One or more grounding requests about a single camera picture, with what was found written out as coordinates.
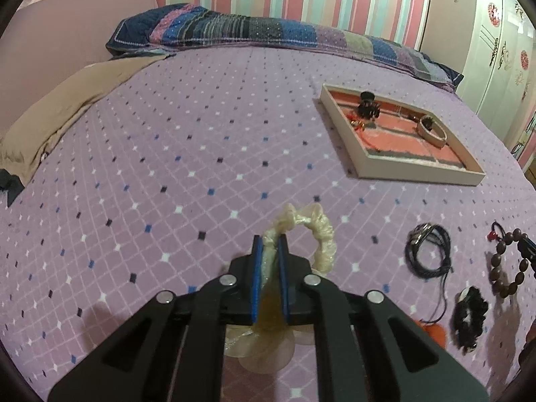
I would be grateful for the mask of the orange fabric scrunchie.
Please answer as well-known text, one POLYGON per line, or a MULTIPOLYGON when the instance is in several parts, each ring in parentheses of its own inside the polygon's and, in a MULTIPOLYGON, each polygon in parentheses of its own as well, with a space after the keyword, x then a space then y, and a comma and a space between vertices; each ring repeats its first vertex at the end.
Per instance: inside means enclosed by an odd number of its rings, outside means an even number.
POLYGON ((446 330, 443 328, 442 325, 438 323, 423 323, 420 320, 416 320, 415 323, 423 329, 426 334, 432 338, 440 347, 446 348, 447 344, 447 336, 446 336, 446 330))

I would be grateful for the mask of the cream flower scrunchie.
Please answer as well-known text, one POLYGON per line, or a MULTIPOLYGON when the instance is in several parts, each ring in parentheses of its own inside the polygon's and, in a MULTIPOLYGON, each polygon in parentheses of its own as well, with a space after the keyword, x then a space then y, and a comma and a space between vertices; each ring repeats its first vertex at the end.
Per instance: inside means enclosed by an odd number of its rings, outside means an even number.
POLYGON ((312 273, 325 277, 332 269, 337 251, 334 229, 322 205, 313 202, 295 208, 284 206, 272 226, 261 237, 261 256, 255 259, 254 323, 229 325, 225 333, 224 354, 235 358, 247 371, 269 375, 286 367, 297 345, 314 344, 314 327, 292 326, 290 254, 283 250, 281 239, 298 226, 308 229, 317 241, 312 273))

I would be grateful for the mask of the black scrunchie with bell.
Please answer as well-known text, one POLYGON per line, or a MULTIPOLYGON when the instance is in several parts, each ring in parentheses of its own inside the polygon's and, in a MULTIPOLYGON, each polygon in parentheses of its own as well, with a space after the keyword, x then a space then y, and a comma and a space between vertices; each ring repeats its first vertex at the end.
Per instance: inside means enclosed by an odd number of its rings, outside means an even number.
POLYGON ((453 310, 453 334, 457 346, 469 353, 477 347, 489 303, 475 286, 465 288, 458 296, 453 310))

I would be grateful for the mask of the red knotted cord charm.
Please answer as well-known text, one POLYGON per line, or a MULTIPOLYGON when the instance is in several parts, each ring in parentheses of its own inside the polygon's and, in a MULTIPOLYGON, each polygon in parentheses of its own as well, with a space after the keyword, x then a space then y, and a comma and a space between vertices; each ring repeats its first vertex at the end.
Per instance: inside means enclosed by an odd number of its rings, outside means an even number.
POLYGON ((376 128, 375 121, 364 120, 354 113, 345 114, 344 116, 346 120, 348 121, 348 123, 352 126, 352 129, 354 133, 356 134, 356 137, 360 139, 367 146, 368 149, 378 151, 379 148, 367 139, 366 133, 365 133, 369 129, 376 128))

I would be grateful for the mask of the black hair claw clip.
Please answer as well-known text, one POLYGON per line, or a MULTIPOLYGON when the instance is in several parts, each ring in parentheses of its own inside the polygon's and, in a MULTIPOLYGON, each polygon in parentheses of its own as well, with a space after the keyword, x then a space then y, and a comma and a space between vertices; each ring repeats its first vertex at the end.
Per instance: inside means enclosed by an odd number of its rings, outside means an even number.
POLYGON ((368 91, 361 92, 357 110, 358 115, 367 120, 375 120, 381 113, 380 105, 375 101, 375 94, 368 91))

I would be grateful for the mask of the black hair tie red beads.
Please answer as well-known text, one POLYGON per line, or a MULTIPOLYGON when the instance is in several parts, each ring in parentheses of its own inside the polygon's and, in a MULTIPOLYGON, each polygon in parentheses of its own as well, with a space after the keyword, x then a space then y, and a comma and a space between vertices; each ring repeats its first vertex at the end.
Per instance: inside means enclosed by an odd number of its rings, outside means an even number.
POLYGON ((505 229, 495 220, 490 226, 490 232, 487 235, 487 239, 489 242, 499 242, 504 239, 505 235, 505 229))

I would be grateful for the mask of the brick-pattern jewelry tray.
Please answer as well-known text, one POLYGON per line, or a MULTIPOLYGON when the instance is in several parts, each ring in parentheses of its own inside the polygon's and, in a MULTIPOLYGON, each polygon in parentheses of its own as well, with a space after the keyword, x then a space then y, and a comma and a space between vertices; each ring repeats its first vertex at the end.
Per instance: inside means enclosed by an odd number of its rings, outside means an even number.
POLYGON ((482 182, 485 171, 440 118, 388 97, 375 95, 381 113, 374 120, 376 128, 365 133, 379 150, 368 149, 356 137, 344 116, 351 113, 358 115, 361 92, 364 91, 326 83, 320 93, 320 102, 329 114, 333 128, 339 134, 359 177, 461 186, 477 186, 482 182), (418 135, 417 122, 424 115, 432 116, 447 133, 448 141, 442 149, 432 146, 418 135))

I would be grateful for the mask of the white wardrobe with decals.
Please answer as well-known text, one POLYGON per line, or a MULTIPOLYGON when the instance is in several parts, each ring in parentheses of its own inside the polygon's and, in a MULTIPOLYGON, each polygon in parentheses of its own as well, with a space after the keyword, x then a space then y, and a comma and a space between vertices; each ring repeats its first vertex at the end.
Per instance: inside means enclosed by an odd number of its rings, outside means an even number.
POLYGON ((518 0, 476 0, 457 94, 503 141, 529 85, 534 39, 535 28, 518 0))

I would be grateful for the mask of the purple diamond-pattern bedspread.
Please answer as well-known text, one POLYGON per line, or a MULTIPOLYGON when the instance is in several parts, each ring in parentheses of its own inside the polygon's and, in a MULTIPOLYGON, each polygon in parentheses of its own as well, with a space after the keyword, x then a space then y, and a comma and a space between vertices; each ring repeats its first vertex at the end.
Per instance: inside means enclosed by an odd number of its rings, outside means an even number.
POLYGON ((449 352, 497 397, 535 317, 535 281, 497 300, 496 220, 535 232, 535 191, 457 96, 382 67, 302 51, 211 48, 153 64, 65 134, 1 207, 1 340, 40 397, 161 289, 185 294, 249 251, 286 204, 317 201, 331 280, 383 291, 415 320, 476 286, 478 346, 449 352), (326 83, 436 114, 486 176, 476 187, 360 179, 319 103, 326 83))

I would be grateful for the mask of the tan folded blanket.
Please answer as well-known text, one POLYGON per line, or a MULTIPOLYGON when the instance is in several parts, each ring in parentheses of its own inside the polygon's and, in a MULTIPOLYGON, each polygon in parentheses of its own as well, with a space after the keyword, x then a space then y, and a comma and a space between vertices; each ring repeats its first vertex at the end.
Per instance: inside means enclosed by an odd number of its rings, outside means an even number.
POLYGON ((93 104, 167 55, 121 58, 89 65, 29 107, 1 136, 1 192, 12 205, 43 158, 93 104))

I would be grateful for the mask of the patchwork striped pillow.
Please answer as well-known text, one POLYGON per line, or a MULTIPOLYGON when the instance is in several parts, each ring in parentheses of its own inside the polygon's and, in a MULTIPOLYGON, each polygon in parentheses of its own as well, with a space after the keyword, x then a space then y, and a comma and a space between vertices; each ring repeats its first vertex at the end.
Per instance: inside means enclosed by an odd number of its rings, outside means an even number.
POLYGON ((453 92, 463 74, 395 42, 334 27, 273 17, 229 15, 176 4, 122 20, 106 43, 113 56, 212 46, 265 46, 379 64, 453 92))

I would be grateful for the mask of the pink headboard cushion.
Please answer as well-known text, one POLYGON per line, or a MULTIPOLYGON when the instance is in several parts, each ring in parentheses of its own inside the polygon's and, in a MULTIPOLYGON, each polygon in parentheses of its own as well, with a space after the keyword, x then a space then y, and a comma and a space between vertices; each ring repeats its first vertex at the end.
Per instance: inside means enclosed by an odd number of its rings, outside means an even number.
POLYGON ((125 18, 156 0, 43 0, 18 10, 1 36, 1 133, 88 64, 111 58, 106 43, 125 18))

